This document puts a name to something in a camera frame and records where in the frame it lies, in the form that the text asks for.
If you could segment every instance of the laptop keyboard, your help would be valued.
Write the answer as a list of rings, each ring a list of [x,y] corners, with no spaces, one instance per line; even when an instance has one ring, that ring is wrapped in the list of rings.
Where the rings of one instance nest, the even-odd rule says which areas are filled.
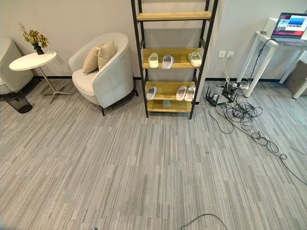
[[[304,40],[297,39],[297,38],[282,38],[282,37],[276,37],[275,38],[277,41],[281,42],[305,42]]]

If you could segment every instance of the desk leg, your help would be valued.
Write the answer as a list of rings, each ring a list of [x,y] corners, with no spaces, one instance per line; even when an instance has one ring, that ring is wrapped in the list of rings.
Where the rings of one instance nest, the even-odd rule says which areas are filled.
[[[250,61],[251,61],[251,59],[252,59],[252,57],[253,57],[253,55],[255,53],[255,50],[256,50],[257,45],[258,45],[258,42],[259,42],[259,40],[258,40],[258,38],[256,36],[255,37],[255,41],[254,41],[254,43],[253,43],[253,45],[252,45],[252,47],[250,49],[250,52],[248,54],[248,58],[245,61],[244,67],[242,69],[242,72],[240,73],[239,77],[236,80],[237,83],[242,81],[242,78],[244,77],[244,74],[245,74],[246,70],[248,69],[248,65],[249,65],[249,63],[250,63]]]
[[[257,82],[259,81],[261,75],[263,74],[265,68],[267,67],[268,63],[270,62],[270,59],[273,57],[273,54],[276,51],[277,46],[271,46],[270,50],[267,54],[267,56],[265,57],[262,65],[259,67],[259,70],[255,73],[255,77],[253,82],[250,84],[249,89],[246,91],[245,93],[245,97],[249,97],[251,92],[253,91],[253,89],[255,88]]]
[[[298,61],[301,59],[301,57],[304,55],[305,51],[301,50],[298,55],[296,56],[295,60],[293,61],[293,64],[289,67],[289,69],[284,73],[283,77],[280,79],[279,83],[283,84],[284,81],[287,79],[287,77],[290,75],[290,73],[293,71],[294,67],[298,63]]]
[[[293,95],[293,99],[297,99],[304,91],[307,89],[307,80],[305,83],[298,89],[298,91]]]
[[[49,81],[49,79],[48,79],[48,77],[46,76],[46,74],[43,72],[42,68],[40,68],[40,67],[38,67],[38,68],[39,68],[39,70],[42,72],[43,77],[44,77],[45,80],[47,81],[48,85],[52,88],[52,91],[53,91],[52,93],[46,93],[46,94],[44,94],[45,96],[46,96],[46,95],[53,95],[52,98],[51,98],[50,104],[53,102],[53,99],[55,98],[55,96],[56,96],[57,94],[71,95],[71,93],[68,93],[68,92],[57,91],[57,90],[53,87],[53,85],[51,84],[51,82]]]

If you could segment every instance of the wooden shelf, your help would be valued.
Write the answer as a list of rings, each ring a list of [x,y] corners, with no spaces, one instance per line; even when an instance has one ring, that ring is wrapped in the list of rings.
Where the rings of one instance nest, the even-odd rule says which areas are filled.
[[[140,13],[137,21],[182,21],[182,20],[208,20],[211,18],[209,11],[195,12],[165,12],[165,13]]]
[[[200,52],[201,48],[161,48],[161,49],[143,49],[143,68],[150,69],[148,58],[151,53],[156,53],[159,56],[159,68],[162,67],[163,56],[169,54],[174,57],[172,69],[198,69],[193,67],[188,60],[188,55],[191,52]]]
[[[185,85],[187,87],[195,87],[193,81],[148,81],[146,82],[145,92],[151,86],[156,86],[158,91],[154,97],[154,100],[176,100],[175,96],[177,93],[177,89]]]
[[[170,101],[171,106],[164,107],[163,101],[149,100],[147,109],[150,112],[166,112],[166,113],[189,113],[191,112],[192,103],[186,101]]]

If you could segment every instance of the slipper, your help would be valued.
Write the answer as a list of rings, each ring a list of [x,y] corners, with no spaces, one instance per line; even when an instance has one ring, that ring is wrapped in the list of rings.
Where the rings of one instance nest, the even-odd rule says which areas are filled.
[[[184,96],[184,100],[187,102],[191,102],[194,99],[195,87],[189,87],[186,95]]]
[[[152,69],[159,67],[158,55],[156,53],[152,53],[148,58],[149,67]]]
[[[165,54],[163,57],[162,67],[163,69],[170,69],[174,63],[174,57],[169,54]]]
[[[184,96],[186,95],[186,93],[187,93],[187,90],[188,90],[188,88],[186,87],[186,86],[180,86],[179,88],[178,88],[178,90],[177,90],[177,93],[176,93],[176,97],[175,97],[175,99],[177,100],[177,101],[182,101],[183,99],[184,99]]]
[[[148,100],[153,100],[156,93],[157,93],[157,87],[151,86],[151,87],[149,87],[149,89],[147,91],[146,98]]]
[[[188,59],[191,62],[193,67],[201,66],[201,56],[200,56],[199,52],[189,53]]]

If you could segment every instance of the throw pillow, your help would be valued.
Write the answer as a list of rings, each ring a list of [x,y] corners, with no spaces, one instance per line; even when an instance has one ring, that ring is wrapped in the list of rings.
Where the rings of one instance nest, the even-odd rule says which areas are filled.
[[[98,68],[99,70],[116,54],[114,41],[105,43],[98,50]]]
[[[83,73],[90,73],[98,68],[98,50],[103,44],[94,46],[87,54],[83,64]]]

